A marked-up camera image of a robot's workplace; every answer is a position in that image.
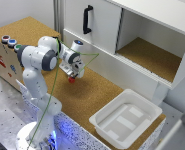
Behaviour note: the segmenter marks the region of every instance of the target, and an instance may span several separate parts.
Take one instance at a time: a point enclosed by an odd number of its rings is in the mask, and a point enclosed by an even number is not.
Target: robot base
[[[32,148],[31,146],[28,149],[29,142],[26,141],[26,137],[28,136],[28,134],[34,128],[35,125],[36,122],[29,123],[18,132],[16,137],[16,150],[41,150],[40,147]],[[61,138],[57,138],[57,146],[59,143],[61,143]]]

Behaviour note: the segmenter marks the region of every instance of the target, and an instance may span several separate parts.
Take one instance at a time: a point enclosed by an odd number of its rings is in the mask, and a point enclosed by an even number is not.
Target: black handle
[[[93,10],[93,7],[88,5],[88,8],[84,10],[84,20],[83,20],[83,31],[84,34],[90,33],[92,30],[88,28],[88,12]]]

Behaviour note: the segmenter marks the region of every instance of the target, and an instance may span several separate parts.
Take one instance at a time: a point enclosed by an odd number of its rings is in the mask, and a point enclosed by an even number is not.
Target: brown countertop
[[[28,17],[0,28],[0,39],[3,35],[10,35],[20,44],[37,45],[38,39],[44,35],[59,36],[60,34]],[[51,93],[55,73],[56,69],[43,72],[48,93]],[[85,69],[83,78],[76,79],[74,84],[70,84],[66,74],[59,69],[53,95],[61,101],[64,113],[111,149],[115,149],[96,133],[94,126],[89,123],[89,118],[122,91],[123,89],[88,68]],[[138,149],[164,119],[165,115],[159,116],[129,150]]]

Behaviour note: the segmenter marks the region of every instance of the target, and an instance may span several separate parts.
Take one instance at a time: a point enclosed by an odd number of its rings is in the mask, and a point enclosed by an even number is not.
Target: cabinet door
[[[88,12],[88,28],[92,32],[83,34],[84,9]],[[104,0],[66,0],[64,28],[91,44],[114,54],[118,37],[121,8]]]

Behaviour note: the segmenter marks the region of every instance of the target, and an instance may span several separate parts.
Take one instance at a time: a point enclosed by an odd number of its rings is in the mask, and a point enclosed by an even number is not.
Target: cork surface
[[[59,35],[56,31],[31,17],[1,27],[0,41],[1,37],[6,34],[16,39],[19,44],[25,45],[37,45],[38,39],[44,35]],[[48,93],[51,93],[56,68],[51,72],[42,71],[42,74],[48,86]],[[83,78],[76,78],[75,83],[70,84],[67,75],[59,69],[53,96],[61,101],[63,105],[62,111],[64,113],[113,150],[115,149],[114,147],[99,137],[94,126],[89,122],[89,118],[122,91],[123,89],[88,68],[85,69]],[[164,119],[165,115],[158,117],[157,120],[130,147],[130,150],[139,148]]]
[[[160,77],[173,82],[181,63],[181,58],[171,54],[141,38],[117,51]]]

